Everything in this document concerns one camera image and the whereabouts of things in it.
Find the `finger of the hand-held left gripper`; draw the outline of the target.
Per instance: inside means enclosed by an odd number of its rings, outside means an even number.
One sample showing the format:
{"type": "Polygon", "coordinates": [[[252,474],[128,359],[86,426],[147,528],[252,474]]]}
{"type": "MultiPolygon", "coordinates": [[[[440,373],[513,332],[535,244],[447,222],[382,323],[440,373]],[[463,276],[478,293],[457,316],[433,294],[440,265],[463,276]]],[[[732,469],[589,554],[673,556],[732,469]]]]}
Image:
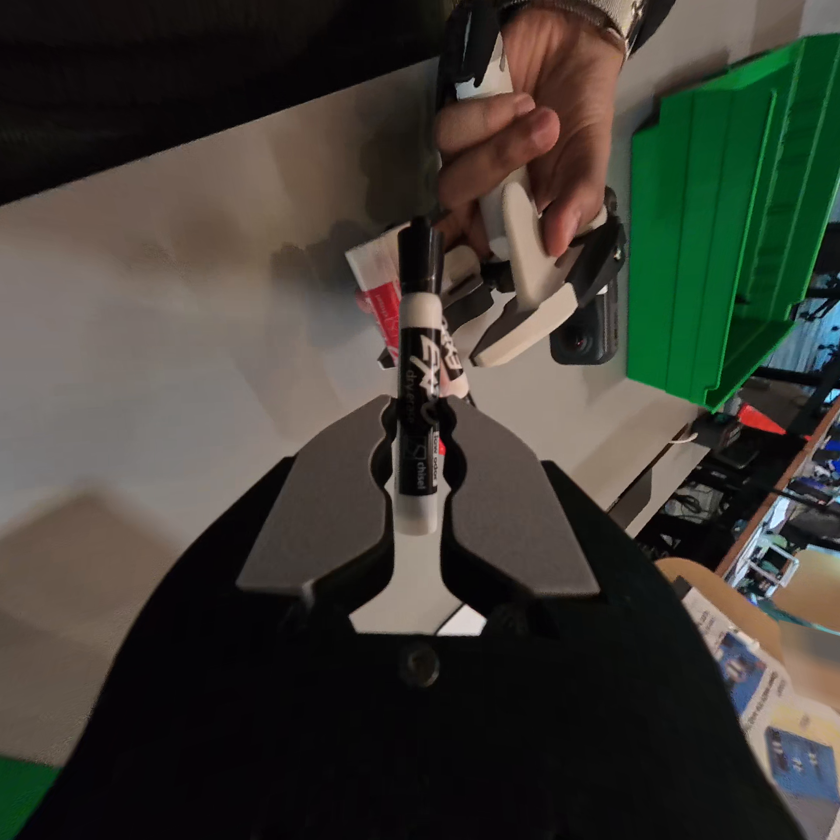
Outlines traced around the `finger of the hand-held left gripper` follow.
{"type": "Polygon", "coordinates": [[[478,339],[469,355],[471,363],[490,368],[514,360],[570,318],[578,304],[572,287],[561,287],[540,304],[514,295],[478,339]]]}
{"type": "Polygon", "coordinates": [[[478,258],[472,248],[453,248],[444,256],[441,302],[446,325],[459,329],[493,306],[502,262],[478,258]]]}

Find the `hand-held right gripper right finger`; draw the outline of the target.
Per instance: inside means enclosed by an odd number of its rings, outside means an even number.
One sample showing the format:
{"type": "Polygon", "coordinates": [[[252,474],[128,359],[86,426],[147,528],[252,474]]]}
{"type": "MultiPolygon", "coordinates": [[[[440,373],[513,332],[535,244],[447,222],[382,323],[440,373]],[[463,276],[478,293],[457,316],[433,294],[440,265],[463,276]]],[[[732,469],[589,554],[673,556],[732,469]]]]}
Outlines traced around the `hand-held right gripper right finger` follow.
{"type": "Polygon", "coordinates": [[[541,461],[460,399],[442,401],[442,577],[458,599],[587,598],[601,588],[541,461]]]}

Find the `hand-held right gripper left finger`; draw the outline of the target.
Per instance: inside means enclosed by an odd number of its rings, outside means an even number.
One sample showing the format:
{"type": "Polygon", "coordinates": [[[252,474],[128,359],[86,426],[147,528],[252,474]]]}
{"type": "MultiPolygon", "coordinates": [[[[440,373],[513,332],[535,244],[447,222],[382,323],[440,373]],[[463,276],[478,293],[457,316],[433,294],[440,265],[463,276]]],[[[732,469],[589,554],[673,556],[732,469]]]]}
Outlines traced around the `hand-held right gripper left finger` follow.
{"type": "Polygon", "coordinates": [[[380,594],[394,571],[392,399],[329,425],[293,459],[236,585],[259,594],[380,594]]]}

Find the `red dry erase marker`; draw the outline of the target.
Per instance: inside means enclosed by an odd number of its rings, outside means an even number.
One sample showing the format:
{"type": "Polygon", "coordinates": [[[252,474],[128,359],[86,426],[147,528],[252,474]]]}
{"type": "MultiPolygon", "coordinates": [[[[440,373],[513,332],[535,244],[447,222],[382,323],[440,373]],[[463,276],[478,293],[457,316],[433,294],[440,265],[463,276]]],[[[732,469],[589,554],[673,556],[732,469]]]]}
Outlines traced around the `red dry erase marker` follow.
{"type": "Polygon", "coordinates": [[[401,288],[397,238],[401,227],[348,249],[344,256],[360,291],[365,310],[374,318],[384,343],[377,359],[383,370],[398,362],[401,288]]]}

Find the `person's left forearm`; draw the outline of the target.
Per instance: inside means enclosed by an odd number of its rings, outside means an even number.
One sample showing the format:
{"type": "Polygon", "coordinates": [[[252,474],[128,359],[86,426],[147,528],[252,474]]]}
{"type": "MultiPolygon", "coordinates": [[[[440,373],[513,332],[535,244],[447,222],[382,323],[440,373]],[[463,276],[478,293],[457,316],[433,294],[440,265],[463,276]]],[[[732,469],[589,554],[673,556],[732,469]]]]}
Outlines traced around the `person's left forearm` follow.
{"type": "MultiPolygon", "coordinates": [[[[530,7],[538,7],[575,16],[594,27],[599,35],[614,43],[616,47],[619,47],[623,51],[623,57],[626,60],[628,58],[625,58],[623,45],[613,28],[613,21],[611,20],[613,2],[615,1],[504,1],[494,2],[493,4],[499,15],[500,22],[503,24],[512,21],[516,14],[530,7]]],[[[632,54],[657,32],[676,3],[675,1],[649,2],[650,5],[647,15],[632,54]]]]}

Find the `person's left hand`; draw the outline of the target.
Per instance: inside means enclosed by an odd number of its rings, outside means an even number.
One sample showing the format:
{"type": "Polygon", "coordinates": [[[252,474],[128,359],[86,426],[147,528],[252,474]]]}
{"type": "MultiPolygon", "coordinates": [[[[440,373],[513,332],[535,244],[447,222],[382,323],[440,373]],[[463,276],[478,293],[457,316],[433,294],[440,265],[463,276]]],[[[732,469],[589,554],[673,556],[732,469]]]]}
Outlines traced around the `person's left hand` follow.
{"type": "Polygon", "coordinates": [[[544,247],[560,257],[603,205],[623,51],[544,3],[515,13],[501,35],[513,92],[452,101],[436,117],[436,227],[447,248],[488,257],[478,200],[526,166],[544,247]]]}

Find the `green plastic bin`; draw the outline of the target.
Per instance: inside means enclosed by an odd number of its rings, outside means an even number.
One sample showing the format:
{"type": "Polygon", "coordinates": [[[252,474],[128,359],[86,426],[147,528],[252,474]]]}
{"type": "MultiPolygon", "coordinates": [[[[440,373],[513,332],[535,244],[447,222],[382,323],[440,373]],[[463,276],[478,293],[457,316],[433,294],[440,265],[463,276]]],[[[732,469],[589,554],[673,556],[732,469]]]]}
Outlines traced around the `green plastic bin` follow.
{"type": "Polygon", "coordinates": [[[633,136],[626,374],[717,411],[792,330],[838,190],[839,35],[662,98],[633,136]]]}
{"type": "Polygon", "coordinates": [[[62,768],[1,757],[1,838],[14,839],[62,768]]]}

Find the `tan wooden board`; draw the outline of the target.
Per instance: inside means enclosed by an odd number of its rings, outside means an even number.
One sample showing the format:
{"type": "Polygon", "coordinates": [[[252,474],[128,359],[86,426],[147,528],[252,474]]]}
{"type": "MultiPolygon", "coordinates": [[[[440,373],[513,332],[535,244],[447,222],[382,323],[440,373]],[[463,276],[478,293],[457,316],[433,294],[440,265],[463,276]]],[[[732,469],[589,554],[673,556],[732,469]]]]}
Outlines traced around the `tan wooden board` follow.
{"type": "Polygon", "coordinates": [[[670,582],[684,579],[762,650],[776,659],[783,659],[779,625],[756,605],[732,589],[720,576],[704,566],[681,558],[663,558],[654,562],[658,571],[670,582]]]}

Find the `orange cone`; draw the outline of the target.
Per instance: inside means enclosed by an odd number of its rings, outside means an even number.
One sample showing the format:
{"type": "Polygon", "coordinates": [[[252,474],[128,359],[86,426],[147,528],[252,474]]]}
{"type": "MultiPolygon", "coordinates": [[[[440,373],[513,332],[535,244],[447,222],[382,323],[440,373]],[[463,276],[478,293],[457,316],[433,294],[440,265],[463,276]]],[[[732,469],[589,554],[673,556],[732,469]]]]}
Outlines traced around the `orange cone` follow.
{"type": "Polygon", "coordinates": [[[755,429],[767,434],[776,434],[781,436],[787,434],[786,430],[781,425],[749,403],[741,404],[737,417],[740,424],[744,427],[755,429]]]}

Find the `silver wristwatch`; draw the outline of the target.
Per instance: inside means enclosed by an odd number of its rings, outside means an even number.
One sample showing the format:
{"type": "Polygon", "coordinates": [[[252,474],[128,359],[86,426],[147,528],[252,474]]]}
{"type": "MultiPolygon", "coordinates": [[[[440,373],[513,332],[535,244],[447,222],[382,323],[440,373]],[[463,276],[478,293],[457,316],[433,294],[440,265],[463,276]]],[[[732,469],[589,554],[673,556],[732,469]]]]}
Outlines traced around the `silver wristwatch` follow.
{"type": "Polygon", "coordinates": [[[634,51],[649,5],[649,1],[615,1],[612,3],[612,26],[623,45],[625,58],[630,57],[634,51]]]}

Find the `printed paper sheets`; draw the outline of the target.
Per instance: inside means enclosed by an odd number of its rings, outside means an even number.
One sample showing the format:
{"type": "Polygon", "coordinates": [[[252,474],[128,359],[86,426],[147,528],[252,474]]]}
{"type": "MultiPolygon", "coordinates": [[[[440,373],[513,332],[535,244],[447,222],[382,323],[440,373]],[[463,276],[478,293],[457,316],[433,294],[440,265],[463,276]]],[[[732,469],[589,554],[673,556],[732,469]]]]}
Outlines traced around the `printed paper sheets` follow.
{"type": "Polygon", "coordinates": [[[806,838],[838,839],[838,713],[799,695],[781,661],[697,588],[680,599],[717,662],[745,739],[775,792],[806,838]]]}

